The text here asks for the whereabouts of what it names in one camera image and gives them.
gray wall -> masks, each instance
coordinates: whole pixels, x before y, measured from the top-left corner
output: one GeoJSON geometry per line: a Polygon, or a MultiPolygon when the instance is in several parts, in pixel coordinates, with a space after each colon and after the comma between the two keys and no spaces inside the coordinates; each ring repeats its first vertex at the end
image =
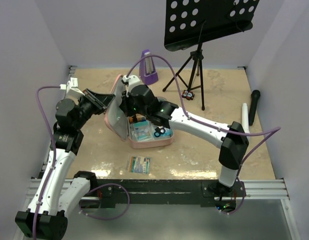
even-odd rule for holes
{"type": "MultiPolygon", "coordinates": [[[[15,216],[31,176],[47,153],[48,134],[36,104],[36,89],[65,81],[61,56],[34,0],[0,0],[0,239],[12,239],[15,216]]],[[[42,102],[49,119],[61,93],[42,102]]]]}
{"type": "MultiPolygon", "coordinates": [[[[72,65],[130,67],[149,48],[179,67],[193,49],[169,52],[164,48],[165,0],[35,1],[60,52],[72,65]]],[[[252,30],[205,43],[205,66],[246,66],[283,1],[261,0],[252,30]]],[[[157,66],[166,67],[162,61],[157,66]]]]}
{"type": "Polygon", "coordinates": [[[303,240],[309,240],[309,0],[285,0],[247,68],[261,91],[263,129],[277,178],[284,177],[303,240]]]}

black microphone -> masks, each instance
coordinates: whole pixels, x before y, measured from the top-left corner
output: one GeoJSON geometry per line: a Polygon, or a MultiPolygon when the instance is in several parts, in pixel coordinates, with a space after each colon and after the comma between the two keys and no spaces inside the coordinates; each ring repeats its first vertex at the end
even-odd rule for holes
{"type": "Polygon", "coordinates": [[[260,98],[260,91],[259,90],[253,90],[251,93],[251,105],[250,105],[250,111],[249,111],[249,126],[252,126],[255,121],[255,115],[257,111],[257,104],[258,100],[260,98]]]}

black music stand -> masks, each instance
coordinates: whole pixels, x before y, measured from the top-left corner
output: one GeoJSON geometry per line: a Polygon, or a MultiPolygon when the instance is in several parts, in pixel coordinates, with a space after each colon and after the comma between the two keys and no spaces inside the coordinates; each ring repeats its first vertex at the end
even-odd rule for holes
{"type": "MultiPolygon", "coordinates": [[[[166,0],[164,47],[174,52],[198,45],[176,73],[187,88],[183,91],[183,98],[192,100],[195,96],[192,90],[201,88],[201,109],[205,110],[202,45],[250,30],[258,3],[259,0],[166,0]],[[186,84],[180,73],[191,59],[194,62],[186,84]],[[200,85],[193,87],[195,73],[200,75],[200,85]]],[[[162,91],[165,92],[173,81],[174,78],[162,91]]]]}

table surface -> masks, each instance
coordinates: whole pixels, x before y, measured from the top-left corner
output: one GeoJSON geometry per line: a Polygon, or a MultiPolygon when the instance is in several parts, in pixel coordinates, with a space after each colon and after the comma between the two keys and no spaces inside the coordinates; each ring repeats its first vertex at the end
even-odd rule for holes
{"type": "MultiPolygon", "coordinates": [[[[126,74],[128,69],[77,69],[79,88],[86,88],[101,94],[109,93],[116,77],[126,74]]],[[[157,69],[159,81],[149,87],[157,97],[180,105],[176,84],[173,82],[166,92],[163,87],[172,78],[169,69],[157,69]]],[[[191,70],[180,74],[188,82],[191,70]]],[[[205,111],[201,110],[200,89],[194,90],[194,100],[185,100],[187,111],[219,123],[241,122],[243,103],[250,105],[251,90],[243,69],[204,69],[205,111]]],[[[200,83],[196,77],[193,86],[200,83]]],[[[256,114],[251,133],[260,132],[261,126],[256,114]]],[[[189,133],[176,130],[171,145],[147,149],[133,149],[127,141],[109,130],[104,115],[93,115],[82,128],[84,138],[76,159],[67,177],[73,178],[77,171],[94,172],[98,178],[107,179],[216,179],[221,170],[218,161],[220,150],[189,133]],[[150,173],[131,173],[127,170],[130,156],[150,157],[150,173]]],[[[252,137],[248,151],[263,139],[252,137]]],[[[265,144],[259,147],[244,163],[240,178],[245,180],[274,179],[274,172],[265,144]]]]}

perforated metal panel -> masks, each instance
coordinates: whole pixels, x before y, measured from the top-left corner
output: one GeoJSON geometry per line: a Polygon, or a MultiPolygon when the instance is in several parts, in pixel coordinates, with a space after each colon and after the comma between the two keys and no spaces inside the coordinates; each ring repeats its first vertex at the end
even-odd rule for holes
{"type": "MultiPolygon", "coordinates": [[[[86,210],[115,216],[126,206],[86,210]]],[[[119,219],[100,221],[78,214],[68,219],[63,240],[291,240],[280,200],[247,200],[227,217],[215,208],[197,205],[133,204],[119,219]]]]}
{"type": "Polygon", "coordinates": [[[164,46],[177,51],[247,31],[253,27],[251,21],[258,3],[259,0],[167,0],[164,46]]]}

